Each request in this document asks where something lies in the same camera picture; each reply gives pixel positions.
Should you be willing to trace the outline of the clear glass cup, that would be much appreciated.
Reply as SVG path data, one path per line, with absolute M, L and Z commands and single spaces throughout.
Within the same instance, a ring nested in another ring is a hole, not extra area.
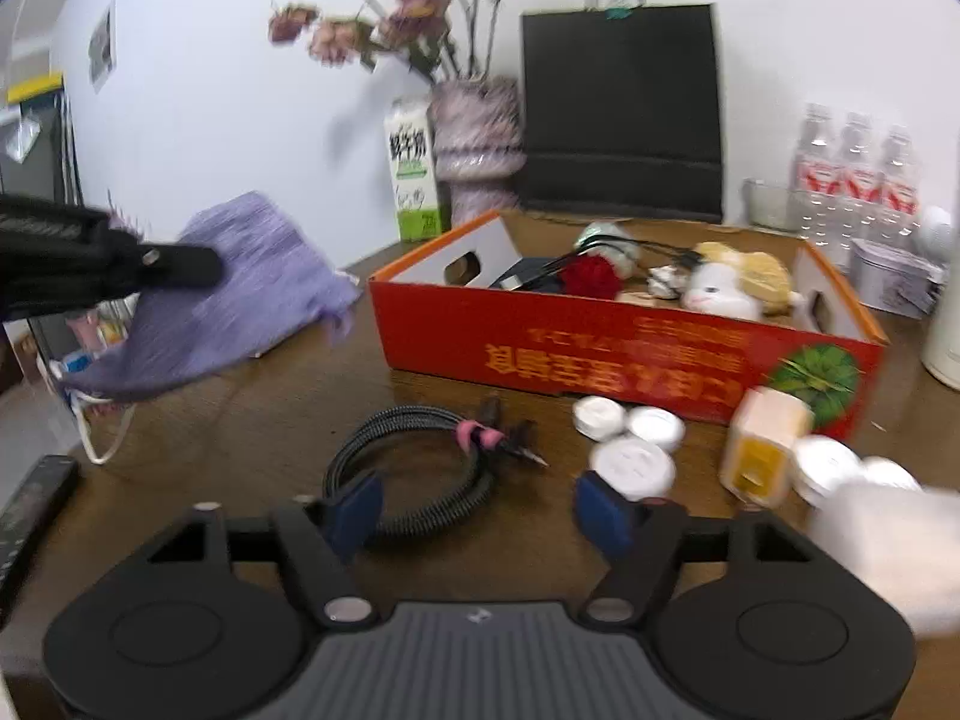
M 768 184 L 760 179 L 745 179 L 742 198 L 747 221 L 752 226 L 776 232 L 796 231 L 791 192 L 786 187 Z

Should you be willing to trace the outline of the iridescent ball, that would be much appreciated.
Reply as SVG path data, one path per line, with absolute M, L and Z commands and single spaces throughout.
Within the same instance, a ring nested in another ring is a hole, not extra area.
M 592 223 L 579 234 L 574 250 L 602 257 L 622 278 L 630 278 L 640 265 L 641 244 L 615 223 Z

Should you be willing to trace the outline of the purple knit cloth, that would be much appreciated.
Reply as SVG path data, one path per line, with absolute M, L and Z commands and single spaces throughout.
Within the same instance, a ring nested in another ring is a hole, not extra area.
M 121 403 L 149 400 L 267 353 L 314 323 L 350 330 L 358 281 L 329 265 L 262 193 L 197 213 L 179 241 L 220 255 L 217 288 L 142 291 L 128 337 L 64 374 L 62 387 Z

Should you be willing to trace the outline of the white orange hamster plush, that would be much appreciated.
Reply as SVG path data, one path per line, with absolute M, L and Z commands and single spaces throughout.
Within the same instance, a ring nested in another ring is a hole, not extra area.
M 781 260 L 720 242 L 702 242 L 670 265 L 651 268 L 647 292 L 679 301 L 685 310 L 750 322 L 786 316 L 802 304 L 802 294 Z

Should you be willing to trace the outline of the white thermos bottle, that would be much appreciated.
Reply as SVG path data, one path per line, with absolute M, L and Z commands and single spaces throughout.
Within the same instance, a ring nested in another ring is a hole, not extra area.
M 953 244 L 949 277 L 932 314 L 921 362 L 932 377 L 960 390 L 960 252 Z

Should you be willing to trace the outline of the purple ceramic vase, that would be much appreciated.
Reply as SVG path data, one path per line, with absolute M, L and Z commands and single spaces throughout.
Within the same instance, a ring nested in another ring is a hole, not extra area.
M 430 106 L 436 177 L 449 193 L 452 226 L 516 208 L 514 176 L 526 164 L 514 78 L 451 80 Z

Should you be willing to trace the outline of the lavender tin box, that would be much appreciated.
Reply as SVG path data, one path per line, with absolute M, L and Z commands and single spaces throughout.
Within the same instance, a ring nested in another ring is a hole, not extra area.
M 867 307 L 907 319 L 922 319 L 939 301 L 944 270 L 908 250 L 853 239 L 848 278 Z

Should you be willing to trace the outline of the white round container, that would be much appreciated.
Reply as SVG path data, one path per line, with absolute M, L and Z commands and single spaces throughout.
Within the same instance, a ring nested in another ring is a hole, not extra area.
M 839 440 L 828 436 L 807 436 L 796 444 L 794 489 L 811 507 L 820 509 L 839 486 L 861 479 L 861 458 Z

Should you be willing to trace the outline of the red rose flower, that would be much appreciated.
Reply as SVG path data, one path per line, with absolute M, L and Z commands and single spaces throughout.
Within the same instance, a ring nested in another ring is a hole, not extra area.
M 578 298 L 615 299 L 623 280 L 602 255 L 583 254 L 571 259 L 558 273 L 562 291 Z

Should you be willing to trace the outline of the water bottle middle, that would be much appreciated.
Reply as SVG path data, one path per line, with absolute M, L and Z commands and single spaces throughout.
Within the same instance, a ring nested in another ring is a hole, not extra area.
M 839 134 L 835 158 L 835 195 L 844 242 L 867 238 L 875 221 L 878 177 L 871 151 L 871 119 L 850 112 Z

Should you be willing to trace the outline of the water bottle right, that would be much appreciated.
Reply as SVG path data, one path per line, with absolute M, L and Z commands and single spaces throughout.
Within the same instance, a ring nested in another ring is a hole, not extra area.
M 913 252 L 919 213 L 918 172 L 913 142 L 903 127 L 890 128 L 884 140 L 878 178 L 882 241 Z

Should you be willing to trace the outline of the white translucent plastic box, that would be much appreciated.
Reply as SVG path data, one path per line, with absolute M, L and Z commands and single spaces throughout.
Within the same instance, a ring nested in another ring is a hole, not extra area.
M 919 639 L 958 631 L 958 494 L 848 483 L 807 536 L 903 616 Z

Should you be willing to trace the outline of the cream power adapter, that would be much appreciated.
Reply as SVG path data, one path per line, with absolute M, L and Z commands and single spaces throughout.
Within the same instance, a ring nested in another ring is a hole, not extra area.
M 745 504 L 776 509 L 791 486 L 796 445 L 812 431 L 804 401 L 768 387 L 750 388 L 727 431 L 722 486 Z

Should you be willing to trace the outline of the navy blue pouch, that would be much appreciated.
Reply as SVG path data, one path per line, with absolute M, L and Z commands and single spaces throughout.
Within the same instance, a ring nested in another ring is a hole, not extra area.
M 563 286 L 548 257 L 524 257 L 491 283 L 501 291 L 562 294 Z

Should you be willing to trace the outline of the small white round lid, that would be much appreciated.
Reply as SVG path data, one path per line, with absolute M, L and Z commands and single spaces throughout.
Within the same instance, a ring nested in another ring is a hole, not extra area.
M 610 398 L 584 397 L 573 405 L 574 429 L 594 442 L 604 442 L 623 433 L 625 421 L 625 408 Z

